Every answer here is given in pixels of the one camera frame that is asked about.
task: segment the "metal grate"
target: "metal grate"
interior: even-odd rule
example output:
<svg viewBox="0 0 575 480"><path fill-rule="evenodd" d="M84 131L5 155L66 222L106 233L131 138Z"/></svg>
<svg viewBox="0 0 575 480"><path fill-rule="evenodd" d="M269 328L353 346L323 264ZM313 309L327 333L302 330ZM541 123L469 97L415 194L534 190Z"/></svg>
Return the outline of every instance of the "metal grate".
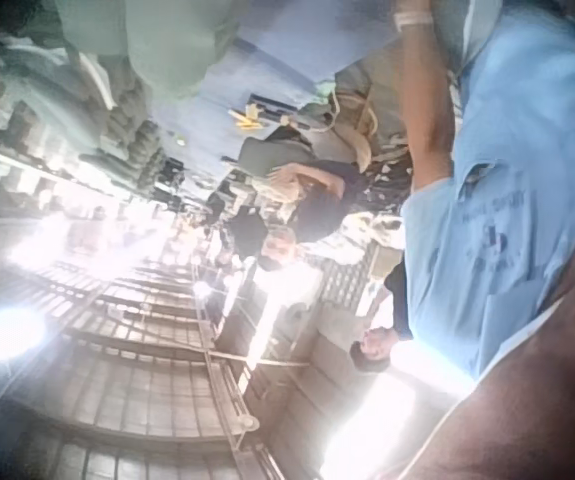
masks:
<svg viewBox="0 0 575 480"><path fill-rule="evenodd" d="M222 377L220 364L215 375ZM12 392L24 407L67 423L119 434L171 439L222 438L204 363L80 345L62 339ZM231 399L221 405L234 433Z"/></svg>
<svg viewBox="0 0 575 480"><path fill-rule="evenodd" d="M240 480L229 453L144 454L90 444L57 431L27 432L16 464L32 478L83 480Z"/></svg>
<svg viewBox="0 0 575 480"><path fill-rule="evenodd" d="M320 268L325 280L321 299L355 313L369 282L369 269L375 252L376 243L372 242L357 265L339 265L329 260L322 262Z"/></svg>

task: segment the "hair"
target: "hair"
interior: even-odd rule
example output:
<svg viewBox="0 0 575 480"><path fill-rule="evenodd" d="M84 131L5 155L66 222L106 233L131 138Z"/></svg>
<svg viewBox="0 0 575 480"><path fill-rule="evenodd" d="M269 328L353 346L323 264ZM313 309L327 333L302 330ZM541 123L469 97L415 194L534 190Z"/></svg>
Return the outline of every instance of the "hair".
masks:
<svg viewBox="0 0 575 480"><path fill-rule="evenodd" d="M354 368L362 373L381 373L389 368L389 358L381 360L369 360L360 348L360 342L354 342L349 347L349 357L354 363Z"/></svg>
<svg viewBox="0 0 575 480"><path fill-rule="evenodd" d="M256 260L256 264L266 272L275 272L276 270L283 268L280 262L277 262L273 258L266 257L265 255L260 255Z"/></svg>

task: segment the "printed logo on shirt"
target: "printed logo on shirt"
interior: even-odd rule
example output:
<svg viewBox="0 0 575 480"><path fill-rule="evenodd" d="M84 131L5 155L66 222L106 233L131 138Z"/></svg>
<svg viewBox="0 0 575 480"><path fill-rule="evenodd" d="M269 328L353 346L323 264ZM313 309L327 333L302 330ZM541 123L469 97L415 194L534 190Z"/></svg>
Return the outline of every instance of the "printed logo on shirt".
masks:
<svg viewBox="0 0 575 480"><path fill-rule="evenodd" d="M483 247L492 249L497 254L507 249L507 235L496 230L495 225L485 226L484 232Z"/></svg>

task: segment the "man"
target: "man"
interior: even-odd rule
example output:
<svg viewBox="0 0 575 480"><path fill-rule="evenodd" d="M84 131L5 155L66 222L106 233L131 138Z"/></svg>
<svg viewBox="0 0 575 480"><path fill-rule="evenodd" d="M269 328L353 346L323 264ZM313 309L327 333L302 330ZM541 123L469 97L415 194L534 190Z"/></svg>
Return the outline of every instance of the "man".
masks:
<svg viewBox="0 0 575 480"><path fill-rule="evenodd" d="M454 142L431 2L396 7L413 161L402 209L409 325L478 378L575 284L575 27L506 8L460 78Z"/></svg>
<svg viewBox="0 0 575 480"><path fill-rule="evenodd" d="M407 275L405 273L405 259L394 267L383 286L376 294L376 298L367 313L373 318L380 305L393 297L394 323L392 328L375 328L365 332L359 342L354 342L349 349L349 356L356 369L362 372L382 372L389 367L389 356L393 346L399 341L413 340L414 336L409 329L409 316L407 314Z"/></svg>

